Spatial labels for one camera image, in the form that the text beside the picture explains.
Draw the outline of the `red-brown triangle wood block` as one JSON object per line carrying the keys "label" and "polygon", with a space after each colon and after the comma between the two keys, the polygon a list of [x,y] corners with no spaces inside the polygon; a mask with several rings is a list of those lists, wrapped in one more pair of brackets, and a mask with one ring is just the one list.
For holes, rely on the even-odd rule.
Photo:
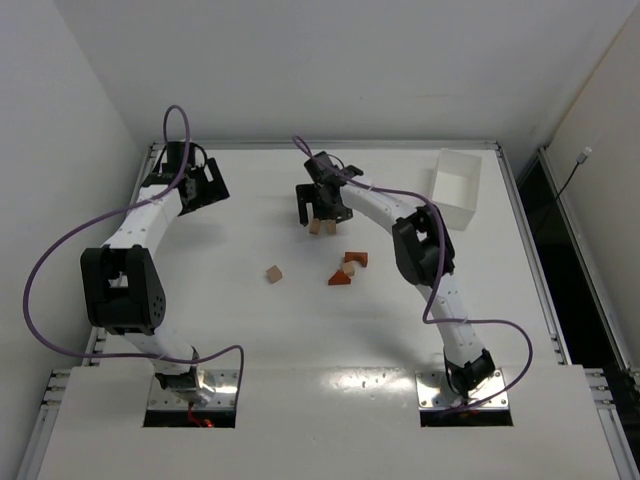
{"label": "red-brown triangle wood block", "polygon": [[343,286],[350,285],[352,282],[351,277],[342,270],[337,270],[327,281],[329,286]]}

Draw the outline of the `white perforated box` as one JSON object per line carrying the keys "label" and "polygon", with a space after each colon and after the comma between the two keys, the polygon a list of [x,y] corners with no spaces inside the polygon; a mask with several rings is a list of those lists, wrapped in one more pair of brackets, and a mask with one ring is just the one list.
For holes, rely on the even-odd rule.
{"label": "white perforated box", "polygon": [[433,171],[430,198],[448,229],[465,231],[477,211],[482,158],[442,149]]}

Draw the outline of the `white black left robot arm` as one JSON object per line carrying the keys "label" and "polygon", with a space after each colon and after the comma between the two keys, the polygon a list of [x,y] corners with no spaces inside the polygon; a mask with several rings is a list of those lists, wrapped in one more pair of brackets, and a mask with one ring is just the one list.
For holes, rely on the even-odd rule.
{"label": "white black left robot arm", "polygon": [[80,258],[90,323],[148,355],[160,387],[193,405],[209,403],[215,387],[193,363],[197,350],[164,323],[167,300],[154,255],[173,220],[228,196],[216,161],[200,145],[169,142],[135,208],[101,247]]}

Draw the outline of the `engraved light wood block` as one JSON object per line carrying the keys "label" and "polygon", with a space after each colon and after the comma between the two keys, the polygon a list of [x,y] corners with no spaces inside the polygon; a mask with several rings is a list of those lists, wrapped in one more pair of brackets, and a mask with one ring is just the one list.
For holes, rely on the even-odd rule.
{"label": "engraved light wood block", "polygon": [[322,222],[318,218],[313,218],[309,223],[309,233],[311,235],[318,235],[321,230]]}

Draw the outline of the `long light wood block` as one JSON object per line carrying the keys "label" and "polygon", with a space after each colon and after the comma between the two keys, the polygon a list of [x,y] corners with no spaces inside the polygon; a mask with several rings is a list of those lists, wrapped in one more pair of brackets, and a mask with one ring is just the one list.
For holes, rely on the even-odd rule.
{"label": "long light wood block", "polygon": [[337,223],[335,220],[327,220],[325,224],[326,224],[326,231],[329,235],[337,234]]}

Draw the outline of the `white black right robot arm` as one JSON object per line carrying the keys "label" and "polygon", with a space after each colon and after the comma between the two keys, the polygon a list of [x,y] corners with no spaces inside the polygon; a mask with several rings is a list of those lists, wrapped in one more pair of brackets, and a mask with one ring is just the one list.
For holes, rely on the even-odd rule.
{"label": "white black right robot arm", "polygon": [[299,221],[307,209],[337,223],[361,213],[392,237],[396,267],[426,300],[425,314],[443,341],[450,388],[461,398],[486,380],[495,364],[468,319],[454,278],[455,250],[438,208],[420,194],[378,187],[356,166],[341,168],[322,151],[304,163],[311,182],[296,187]]}

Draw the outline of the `short light wood block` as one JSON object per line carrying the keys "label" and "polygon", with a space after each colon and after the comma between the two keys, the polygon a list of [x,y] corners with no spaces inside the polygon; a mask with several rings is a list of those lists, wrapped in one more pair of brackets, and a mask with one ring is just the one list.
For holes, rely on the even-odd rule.
{"label": "short light wood block", "polygon": [[342,266],[342,272],[348,277],[353,277],[355,275],[355,268],[352,265],[344,264]]}

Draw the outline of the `small light wood cube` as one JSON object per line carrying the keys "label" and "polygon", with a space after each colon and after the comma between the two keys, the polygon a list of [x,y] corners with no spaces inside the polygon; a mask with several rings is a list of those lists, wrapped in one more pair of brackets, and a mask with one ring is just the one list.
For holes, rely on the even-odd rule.
{"label": "small light wood cube", "polygon": [[277,265],[273,265],[266,270],[266,277],[270,284],[274,284],[283,279],[283,273]]}

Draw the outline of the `red-brown arch wood block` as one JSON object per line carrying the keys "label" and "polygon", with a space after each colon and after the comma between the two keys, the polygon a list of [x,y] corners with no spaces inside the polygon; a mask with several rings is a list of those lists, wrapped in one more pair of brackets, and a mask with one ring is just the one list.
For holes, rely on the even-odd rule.
{"label": "red-brown arch wood block", "polygon": [[363,268],[368,266],[368,253],[364,251],[346,251],[344,254],[345,262],[356,262]]}

